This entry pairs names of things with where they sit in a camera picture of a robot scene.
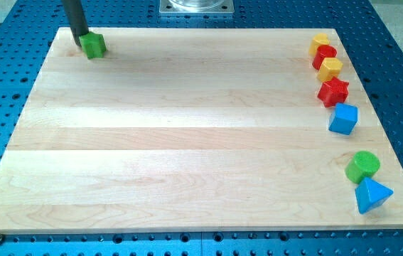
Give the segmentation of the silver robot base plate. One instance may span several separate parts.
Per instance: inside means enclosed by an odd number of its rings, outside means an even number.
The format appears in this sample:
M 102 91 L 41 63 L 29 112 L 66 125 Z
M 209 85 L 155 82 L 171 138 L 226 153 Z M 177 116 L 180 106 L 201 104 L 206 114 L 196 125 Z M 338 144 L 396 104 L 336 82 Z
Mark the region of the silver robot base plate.
M 233 0 L 160 0 L 161 14 L 232 14 Z

